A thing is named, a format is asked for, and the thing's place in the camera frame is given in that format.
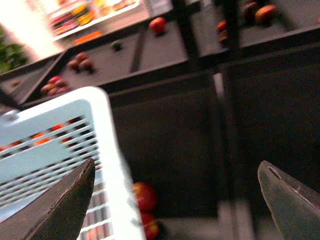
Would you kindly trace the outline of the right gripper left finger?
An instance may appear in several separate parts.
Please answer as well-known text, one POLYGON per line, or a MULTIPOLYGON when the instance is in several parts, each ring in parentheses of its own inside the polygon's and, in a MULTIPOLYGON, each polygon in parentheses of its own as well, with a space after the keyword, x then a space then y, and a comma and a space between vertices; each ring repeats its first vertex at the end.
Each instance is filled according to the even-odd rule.
POLYGON ((78 238, 95 182, 89 158, 53 187, 2 221, 2 240, 75 240, 78 238))

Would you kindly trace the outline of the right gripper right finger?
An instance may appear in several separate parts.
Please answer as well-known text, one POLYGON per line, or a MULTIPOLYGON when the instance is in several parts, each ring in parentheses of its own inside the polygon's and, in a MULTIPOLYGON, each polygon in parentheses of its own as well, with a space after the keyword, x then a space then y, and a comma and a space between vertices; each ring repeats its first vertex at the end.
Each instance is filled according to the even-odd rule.
POLYGON ((285 240, 320 238, 320 194, 268 161, 257 177, 272 219, 285 240))

